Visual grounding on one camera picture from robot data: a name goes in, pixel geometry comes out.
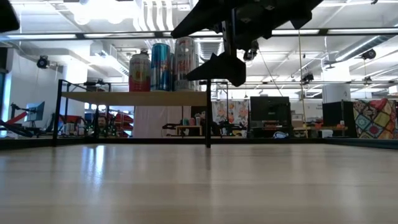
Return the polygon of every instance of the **wooden floor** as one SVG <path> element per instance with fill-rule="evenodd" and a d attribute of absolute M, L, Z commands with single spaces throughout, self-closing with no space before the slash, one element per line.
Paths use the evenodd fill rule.
<path fill-rule="evenodd" d="M 0 152 L 0 223 L 398 223 L 398 151 L 332 145 Z"/>

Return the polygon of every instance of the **patterned fabric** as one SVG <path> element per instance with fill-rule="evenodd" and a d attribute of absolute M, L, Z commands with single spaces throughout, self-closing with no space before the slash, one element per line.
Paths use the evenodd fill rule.
<path fill-rule="evenodd" d="M 249 100 L 228 101 L 228 121 L 248 126 Z M 213 102 L 213 121 L 217 124 L 227 118 L 226 100 Z"/>
<path fill-rule="evenodd" d="M 354 102 L 359 138 L 398 139 L 396 103 L 388 99 Z"/>

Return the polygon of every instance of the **monitor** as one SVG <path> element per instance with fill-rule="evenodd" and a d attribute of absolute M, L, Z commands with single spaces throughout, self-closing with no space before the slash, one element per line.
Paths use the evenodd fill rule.
<path fill-rule="evenodd" d="M 42 121 L 44 113 L 44 101 L 41 103 L 28 103 L 26 108 L 29 110 L 34 110 L 33 112 L 28 112 L 25 121 Z"/>
<path fill-rule="evenodd" d="M 252 96 L 251 121 L 287 121 L 291 116 L 289 103 L 289 97 Z"/>

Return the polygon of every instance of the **colorful quilt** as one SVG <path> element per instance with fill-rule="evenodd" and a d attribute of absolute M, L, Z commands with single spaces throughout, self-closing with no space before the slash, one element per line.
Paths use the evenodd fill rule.
<path fill-rule="evenodd" d="M 395 101 L 388 99 L 356 101 L 354 118 L 359 138 L 398 139 Z"/>

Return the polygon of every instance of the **blue can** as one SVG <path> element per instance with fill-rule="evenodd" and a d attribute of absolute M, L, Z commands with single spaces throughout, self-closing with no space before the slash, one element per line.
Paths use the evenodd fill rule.
<path fill-rule="evenodd" d="M 150 63 L 151 91 L 171 90 L 170 66 L 170 46 L 167 44 L 154 44 Z"/>

